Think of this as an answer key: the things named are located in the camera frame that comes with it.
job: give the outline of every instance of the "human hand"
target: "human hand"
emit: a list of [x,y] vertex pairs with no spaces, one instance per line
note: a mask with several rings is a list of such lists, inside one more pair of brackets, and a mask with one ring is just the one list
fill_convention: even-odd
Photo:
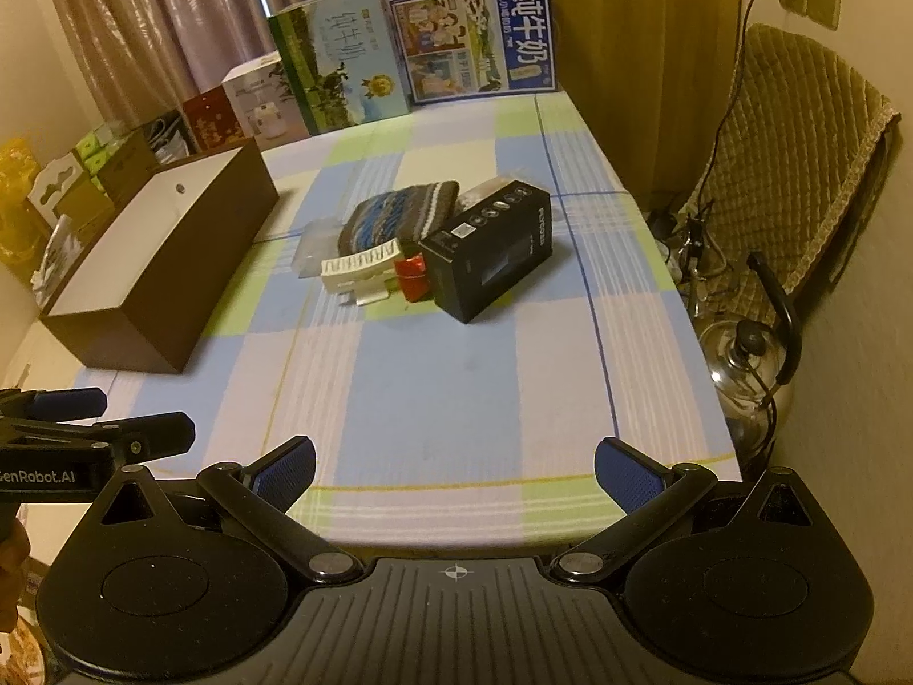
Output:
[[19,620],[17,602],[26,581],[25,561],[32,551],[29,535],[18,519],[9,538],[0,543],[0,631],[9,633]]

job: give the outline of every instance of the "cardboard box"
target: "cardboard box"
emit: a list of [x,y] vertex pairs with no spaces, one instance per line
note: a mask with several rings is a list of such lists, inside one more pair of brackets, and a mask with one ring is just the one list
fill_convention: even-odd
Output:
[[394,0],[416,103],[554,91],[550,0]]
[[468,322],[551,256],[551,196],[514,180],[419,247],[435,303]]
[[159,164],[171,164],[198,152],[193,133],[180,110],[169,110],[140,126],[143,137]]
[[126,135],[127,130],[122,121],[108,121],[85,134],[76,143],[76,154],[80,159],[86,160],[102,151],[108,144],[113,144],[117,139],[122,139]]
[[41,320],[90,368],[180,373],[277,199],[251,139],[160,168]]
[[120,211],[159,168],[142,131],[134,131],[96,172],[96,179]]
[[202,151],[214,150],[244,138],[235,109],[221,85],[184,103],[184,116]]
[[91,242],[114,216],[114,204],[92,182],[75,150],[49,162],[38,173],[29,192],[29,203],[51,230],[67,214],[82,244]]
[[222,87],[244,135],[262,150],[310,136],[279,52],[236,66]]
[[312,134],[410,110],[386,0],[307,0],[269,18]]

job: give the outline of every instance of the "chair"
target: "chair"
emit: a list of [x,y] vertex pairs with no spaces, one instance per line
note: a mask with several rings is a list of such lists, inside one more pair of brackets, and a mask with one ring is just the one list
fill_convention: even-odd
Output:
[[[722,311],[771,323],[741,263],[763,251],[793,297],[823,259],[822,275],[837,282],[884,184],[899,114],[811,38],[755,24],[744,48],[744,81],[701,194],[714,200],[710,233],[740,277],[736,287],[730,276],[711,279],[709,293],[729,293]],[[695,189],[688,206],[697,203]]]

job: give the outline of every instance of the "green packaging box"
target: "green packaging box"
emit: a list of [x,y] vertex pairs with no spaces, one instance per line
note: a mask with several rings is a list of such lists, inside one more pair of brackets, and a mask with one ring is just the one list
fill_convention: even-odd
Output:
[[269,28],[310,133],[409,112],[386,0],[307,0]]

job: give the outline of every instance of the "blue plaid tablecloth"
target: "blue plaid tablecloth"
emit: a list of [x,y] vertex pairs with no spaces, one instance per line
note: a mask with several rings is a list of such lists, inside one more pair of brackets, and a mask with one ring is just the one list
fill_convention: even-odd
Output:
[[[569,98],[483,98],[268,151],[280,204],[183,375],[94,372],[105,419],[183,410],[187,477],[294,434],[314,486],[289,514],[351,547],[572,542],[621,516],[592,478],[618,436],[738,478],[685,310],[633,198]],[[402,295],[344,305],[290,270],[301,227],[417,182],[517,173],[547,189],[554,255],[469,325]]]

